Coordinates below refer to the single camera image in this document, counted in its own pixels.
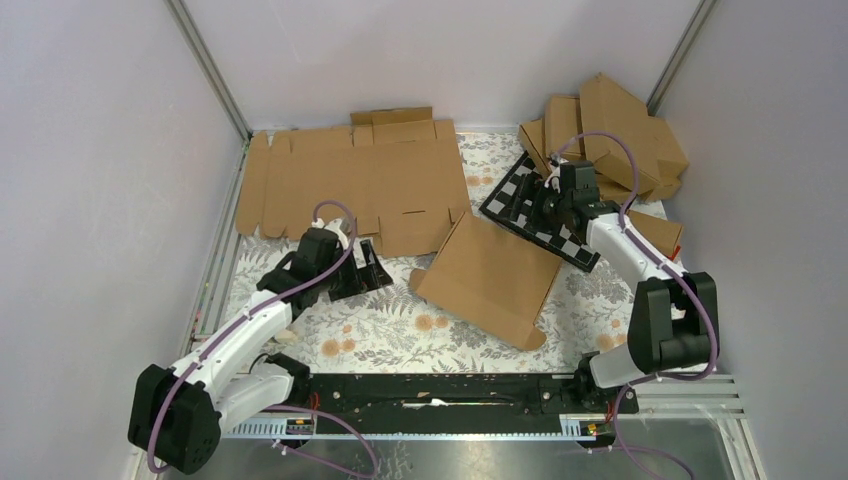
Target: metal frame bar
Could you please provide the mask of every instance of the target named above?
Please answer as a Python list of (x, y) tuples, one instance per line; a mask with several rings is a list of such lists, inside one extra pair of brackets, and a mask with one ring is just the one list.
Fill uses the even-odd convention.
[(719, 0), (701, 0), (695, 8), (695, 13), (689, 20), (689, 24), (686, 25), (683, 36), (680, 37), (680, 41), (668, 59), (665, 69), (660, 75), (659, 80), (657, 80), (654, 90), (651, 92), (651, 96), (648, 97), (647, 106), (649, 115), (656, 115), (657, 111), (659, 111), (669, 87), (671, 87), (674, 78), (677, 76), (677, 72), (680, 70), (680, 66), (689, 55), (689, 50), (692, 48), (710, 13), (712, 13), (718, 2)]
[(242, 116), (238, 104), (230, 93), (230, 89), (227, 88), (224, 77), (221, 76), (218, 66), (215, 65), (212, 54), (209, 53), (206, 43), (203, 42), (203, 37), (200, 36), (197, 25), (195, 25), (194, 19), (191, 18), (191, 14), (185, 3), (183, 0), (165, 0), (165, 4), (168, 6), (168, 10), (173, 15), (174, 21), (177, 23), (180, 31), (183, 33), (186, 43), (197, 59), (197, 63), (200, 64), (203, 74), (209, 80), (209, 86), (212, 87), (212, 91), (215, 92), (215, 96), (218, 97), (221, 106), (224, 107), (224, 111), (227, 113), (233, 127), (241, 135), (243, 140), (249, 140), (251, 136), (250, 126)]

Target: corrugated cardboard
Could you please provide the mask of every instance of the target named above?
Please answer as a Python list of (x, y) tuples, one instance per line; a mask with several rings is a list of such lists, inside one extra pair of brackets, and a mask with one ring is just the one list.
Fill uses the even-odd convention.
[(678, 190), (680, 190), (680, 186), (682, 183), (680, 180), (676, 178), (661, 178), (660, 185), (654, 187), (648, 193), (645, 193), (640, 196), (640, 198), (645, 202), (654, 202), (657, 200), (667, 200), (674, 196)]
[(561, 259), (470, 213), (451, 230), (427, 271), (413, 270), (418, 295), (507, 343), (545, 343), (536, 318)]
[(595, 182), (598, 184), (598, 190), (601, 191), (601, 200), (603, 201), (611, 200), (621, 205), (630, 196), (629, 189), (601, 174), (595, 174)]
[(683, 225), (633, 210), (627, 212), (627, 216), (636, 230), (660, 253), (668, 258), (674, 257), (683, 235)]
[(671, 126), (662, 118), (650, 117), (649, 122), (654, 131), (657, 142), (657, 165), (660, 176), (665, 178), (677, 178), (689, 166), (686, 154), (677, 143)]
[[(627, 144), (639, 168), (639, 192), (660, 184), (657, 142), (648, 123), (648, 111), (634, 97), (604, 74), (580, 87), (580, 119), (583, 131), (613, 133)], [(619, 184), (633, 188), (633, 173), (624, 150), (612, 139), (593, 135), (584, 138), (586, 158), (595, 169)]]
[(250, 140), (247, 149), (247, 165), (244, 168), (241, 192), (236, 211), (236, 231), (242, 235), (253, 235), (262, 222), (265, 210), (265, 181), (268, 177), (268, 135), (259, 132)]
[[(256, 142), (253, 155), (269, 158), (261, 233), (299, 239), (313, 207), (333, 199), (354, 212), (359, 234), (373, 236), (378, 253), (436, 251), (452, 220), (471, 208), (453, 122), (434, 121), (429, 107), (358, 112), (351, 120), (353, 127), (277, 132), (269, 151)], [(242, 196), (253, 198), (245, 192), (251, 187)], [(258, 207), (239, 209), (253, 219)], [(321, 211), (326, 221), (342, 215)], [(248, 223), (239, 233), (253, 233)]]
[[(581, 132), (580, 99), (570, 95), (551, 95), (545, 106), (545, 156), (550, 157)], [(580, 139), (562, 156), (567, 160), (580, 160), (584, 152), (583, 139)]]
[(518, 127), (518, 141), (530, 155), (536, 171), (543, 177), (551, 174), (551, 164), (545, 155), (545, 122), (543, 119), (522, 123)]

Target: white plastic arm segment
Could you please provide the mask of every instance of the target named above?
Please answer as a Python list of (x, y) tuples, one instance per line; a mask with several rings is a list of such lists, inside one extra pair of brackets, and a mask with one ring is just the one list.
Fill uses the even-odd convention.
[[(642, 242), (650, 248), (657, 258), (661, 258), (665, 264), (670, 266), (674, 271), (683, 274), (680, 265), (668, 260), (665, 255), (661, 254), (645, 240), (645, 237), (630, 223), (630, 219), (625, 216), (625, 224), (627, 228), (635, 233)], [(612, 266), (612, 268), (621, 275), (631, 292), (636, 291), (636, 285), (642, 280), (647, 280), (651, 277), (667, 280), (671, 278), (669, 274), (660, 270), (654, 262), (639, 250), (638, 247), (624, 234), (621, 227), (618, 225), (618, 214), (608, 213), (589, 222), (586, 229), (586, 242), (592, 249), (600, 253)]]
[[(249, 309), (275, 295), (275, 293), (268, 290), (254, 293), (243, 311), (222, 325), (215, 335), (212, 335), (212, 337), (206, 340), (204, 345), (209, 345), (227, 330), (227, 327), (237, 321), (242, 314), (247, 313)], [(248, 321), (242, 323), (205, 360), (200, 360), (200, 353), (204, 349), (204, 345), (201, 345), (185, 357), (174, 362), (174, 375), (181, 375), (192, 362), (200, 365), (200, 368), (188, 376), (186, 383), (195, 384), (197, 382), (203, 382), (205, 385), (204, 390), (209, 393), (212, 403), (217, 404), (224, 389), (228, 386), (235, 374), (238, 373), (239, 369), (259, 353), (260, 348), (265, 342), (280, 330), (288, 327), (292, 321), (291, 317), (291, 306), (288, 303), (275, 302), (254, 315)]]

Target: cable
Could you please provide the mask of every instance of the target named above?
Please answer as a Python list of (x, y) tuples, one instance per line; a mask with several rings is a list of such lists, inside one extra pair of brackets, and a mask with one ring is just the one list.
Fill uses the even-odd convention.
[(256, 366), (256, 363), (257, 363), (257, 362), (258, 362), (258, 361), (259, 361), (262, 357), (267, 357), (267, 356), (268, 356), (268, 354), (267, 354), (267, 353), (264, 353), (264, 352), (263, 352), (263, 353), (260, 353), (259, 355), (257, 355), (257, 356), (256, 356), (256, 358), (254, 358), (254, 359), (253, 359), (253, 363), (251, 363), (251, 364), (250, 364), (250, 368), (248, 368), (248, 369), (247, 369), (247, 374), (248, 374), (248, 375), (250, 375), (250, 373), (251, 373), (251, 372), (253, 372), (253, 367), (255, 367), (255, 366)]
[(335, 416), (331, 413), (322, 412), (320, 410), (313, 410), (311, 408), (293, 407), (293, 406), (290, 406), (290, 405), (271, 405), (270, 407), (266, 408), (265, 411), (309, 413), (311, 415), (318, 415), (319, 417), (324, 417), (328, 420), (332, 420), (332, 421), (338, 423), (339, 425), (344, 427), (345, 430), (347, 430), (348, 432), (353, 434), (353, 436), (355, 436), (356, 439), (359, 440), (360, 443), (362, 443), (362, 446), (365, 447), (365, 451), (368, 452), (368, 456), (371, 457), (371, 464), (373, 465), (373, 471), (371, 473), (367, 473), (367, 474), (355, 472), (355, 471), (353, 471), (353, 470), (351, 470), (347, 467), (343, 467), (343, 466), (341, 466), (337, 463), (333, 463), (330, 460), (312, 455), (311, 453), (301, 452), (300, 450), (286, 449), (285, 447), (283, 447), (283, 453), (291, 452), (291, 453), (298, 455), (300, 457), (308, 458), (310, 460), (314, 460), (314, 461), (316, 461), (316, 462), (318, 462), (322, 465), (326, 465), (326, 466), (328, 466), (332, 469), (338, 470), (338, 471), (340, 471), (342, 473), (346, 473), (348, 475), (353, 475), (353, 476), (358, 477), (358, 478), (376, 478), (377, 477), (377, 473), (379, 472), (379, 462), (377, 461), (377, 454), (374, 452), (374, 449), (371, 447), (371, 445), (368, 443), (368, 441), (365, 440), (365, 437), (363, 437), (361, 433), (357, 432), (355, 428), (351, 427), (350, 424), (348, 424), (347, 422), (345, 422), (341, 418), (339, 418), (339, 417), (337, 417), (337, 416)]
[[(603, 137), (607, 137), (607, 138), (612, 139), (613, 141), (615, 141), (617, 144), (619, 144), (621, 146), (621, 148), (624, 150), (624, 154), (627, 155), (627, 160), (630, 161), (630, 169), (631, 169), (631, 172), (633, 174), (633, 190), (630, 192), (630, 195), (627, 197), (627, 200), (621, 205), (621, 209), (618, 212), (618, 225), (619, 225), (619, 227), (621, 227), (621, 230), (624, 232), (624, 235), (627, 238), (629, 238), (630, 241), (633, 242), (633, 244), (636, 245), (636, 247), (642, 253), (645, 254), (645, 256), (647, 256), (652, 262), (654, 262), (654, 264), (657, 266), (657, 268), (659, 268), (660, 270), (669, 274), (671, 276), (671, 278), (673, 278), (674, 281), (677, 282), (678, 285), (680, 285), (680, 287), (683, 289), (684, 293), (686, 293), (686, 296), (689, 297), (689, 300), (695, 306), (695, 309), (698, 311), (698, 314), (701, 316), (701, 319), (704, 322), (704, 326), (707, 329), (707, 337), (710, 340), (710, 355), (709, 355), (709, 360), (707, 362), (707, 366), (706, 366), (706, 368), (704, 368), (704, 370), (702, 372), (696, 373), (694, 375), (672, 373), (672, 372), (659, 372), (659, 373), (657, 373), (656, 377), (666, 377), (666, 378), (673, 378), (673, 379), (676, 379), (676, 380), (687, 380), (687, 381), (704, 379), (704, 378), (708, 377), (713, 372), (713, 370), (715, 370), (716, 360), (718, 358), (718, 339), (716, 338), (715, 328), (713, 328), (713, 324), (712, 324), (712, 321), (710, 320), (710, 316), (707, 313), (706, 308), (704, 308), (704, 304), (701, 303), (701, 299), (698, 298), (698, 295), (695, 294), (695, 292), (692, 290), (692, 287), (690, 287), (689, 284), (686, 283), (686, 280), (684, 280), (682, 276), (680, 276), (677, 272), (675, 272), (674, 269), (669, 267), (668, 264), (665, 262), (665, 260), (658, 257), (657, 255), (654, 255), (654, 253), (651, 251), (651, 248), (648, 245), (646, 245), (638, 237), (638, 235), (636, 235), (627, 226), (627, 222), (625, 221), (625, 218), (626, 218), (625, 214), (626, 214), (627, 210), (630, 208), (630, 205), (636, 199), (636, 193), (639, 191), (639, 167), (636, 165), (636, 160), (633, 158), (633, 152), (630, 151), (630, 148), (627, 145), (625, 145), (624, 142), (617, 135), (613, 135), (609, 132), (596, 130), (596, 131), (583, 132), (579, 135), (575, 135), (574, 137), (572, 137), (568, 142), (566, 142), (565, 145), (563, 145), (559, 150), (557, 150), (557, 152), (556, 152), (557, 157), (561, 159), (562, 158), (561, 157), (562, 152), (567, 150), (568, 147), (570, 147), (574, 142), (576, 142), (577, 140), (579, 140), (583, 137), (587, 137), (587, 136), (590, 136), (590, 135), (598, 135), (598, 136), (603, 136)], [(621, 390), (619, 390), (618, 396), (615, 399), (615, 405), (614, 405), (614, 408), (613, 408), (613, 415), (612, 415), (612, 422), (613, 422), (613, 426), (615, 427), (616, 431), (619, 431), (618, 430), (618, 409), (619, 409), (619, 406), (621, 405), (621, 399), (624, 398), (624, 394), (628, 390), (630, 390), (633, 387), (633, 385), (645, 383), (647, 381), (653, 380), (654, 378), (655, 378), (654, 375), (639, 378), (637, 380), (629, 382), (628, 384), (624, 385), (621, 388)], [(621, 438), (620, 435), (618, 437), (618, 441), (619, 441), (619, 444), (621, 446), (621, 449), (624, 451), (624, 453), (627, 454), (628, 457), (630, 457), (630, 460), (632, 460), (633, 463), (635, 463), (637, 467), (639, 467), (643, 472), (650, 475), (652, 478), (662, 480), (662, 477), (653, 473), (647, 467), (642, 465), (641, 462), (636, 460), (636, 457), (634, 457), (632, 452), (631, 452), (631, 448), (627, 446), (627, 444), (624, 442), (624, 440)], [(695, 478), (695, 475), (694, 475), (694, 473), (692, 473), (691, 468), (688, 468), (688, 466), (684, 466), (684, 469), (689, 473), (690, 477), (692, 477), (693, 479)]]
[[(353, 213), (351, 213), (351, 211), (346, 206), (344, 206), (342, 203), (337, 202), (335, 200), (324, 200), (323, 202), (320, 202), (318, 205), (315, 206), (315, 209), (312, 211), (312, 220), (318, 220), (318, 211), (321, 209), (321, 207), (323, 207), (325, 205), (335, 205), (335, 206), (341, 208), (342, 211), (347, 216), (348, 223), (351, 226), (350, 227), (350, 241), (348, 242), (347, 248), (342, 253), (342, 256), (339, 257), (339, 259), (336, 260), (336, 263), (331, 265), (330, 268), (328, 268), (325, 272), (319, 274), (315, 278), (313, 278), (313, 279), (311, 279), (307, 282), (304, 282), (304, 283), (302, 283), (302, 284), (300, 284), (296, 287), (290, 288), (290, 289), (286, 290), (285, 292), (283, 292), (279, 295), (276, 295), (274, 297), (271, 297), (268, 300), (265, 300), (264, 302), (260, 303), (259, 305), (251, 308), (247, 312), (246, 315), (240, 316), (238, 319), (236, 319), (236, 321), (231, 323), (223, 332), (221, 332), (220, 335), (213, 338), (209, 342), (208, 345), (204, 345), (204, 350), (200, 353), (200, 355), (198, 355), (198, 360), (200, 360), (201, 362), (203, 360), (206, 360), (209, 357), (209, 354), (211, 354), (212, 351), (215, 350), (218, 347), (218, 345), (220, 345), (221, 342), (224, 341), (224, 339), (226, 339), (228, 336), (230, 336), (230, 334), (232, 334), (238, 327), (240, 327), (244, 322), (246, 322), (249, 317), (253, 317), (254, 315), (256, 315), (257, 313), (262, 311), (262, 309), (264, 309), (268, 305), (271, 305), (271, 304), (276, 303), (280, 300), (288, 298), (292, 295), (300, 293), (300, 292), (302, 292), (302, 291), (304, 291), (308, 288), (312, 288), (313, 286), (315, 286), (315, 285), (323, 282), (324, 280), (326, 280), (327, 277), (329, 277), (330, 275), (335, 273), (335, 271), (338, 270), (339, 267), (341, 267), (342, 264), (345, 262), (345, 260), (347, 260), (347, 258), (353, 253), (353, 245), (355, 244), (356, 235), (357, 235), (356, 217), (354, 217)], [(188, 368), (186, 368), (186, 371), (183, 372), (182, 375), (180, 375), (180, 377), (177, 379), (176, 382), (174, 382), (174, 385), (171, 386), (171, 389), (168, 391), (168, 394), (165, 396), (165, 401), (163, 401), (162, 406), (159, 407), (159, 413), (156, 415), (156, 420), (153, 422), (153, 429), (150, 431), (150, 439), (147, 442), (147, 467), (153, 473), (157, 473), (157, 474), (162, 473), (162, 472), (164, 472), (165, 470), (168, 469), (168, 465), (162, 465), (161, 467), (156, 465), (155, 454), (154, 454), (155, 449), (156, 449), (156, 441), (159, 439), (159, 431), (162, 429), (162, 422), (165, 419), (165, 413), (167, 413), (168, 408), (171, 406), (171, 402), (173, 402), (174, 396), (176, 396), (177, 390), (179, 390), (180, 386), (182, 386), (182, 384), (186, 381), (186, 379), (195, 370), (197, 370), (199, 368), (202, 368), (202, 367), (198, 363), (192, 362), (188, 366)]]

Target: table surface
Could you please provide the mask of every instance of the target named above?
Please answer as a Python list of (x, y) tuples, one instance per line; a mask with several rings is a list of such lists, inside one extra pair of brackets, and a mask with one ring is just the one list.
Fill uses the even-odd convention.
[[(523, 148), (515, 134), (457, 138), (473, 211), (480, 216), (480, 204)], [(660, 202), (633, 209), (665, 218)], [(239, 312), (259, 278), (296, 247), (286, 239), (241, 239), (227, 319)], [(283, 352), (316, 373), (564, 372), (576, 368), (582, 353), (626, 340), (632, 295), (603, 258), (588, 274), (563, 262), (537, 320), (548, 340), (537, 350), (521, 351), (409, 290), (409, 273), (428, 268), (433, 257), (381, 259), (394, 285), (333, 303), (322, 294), (290, 326), (295, 340), (272, 340), (263, 351)]]

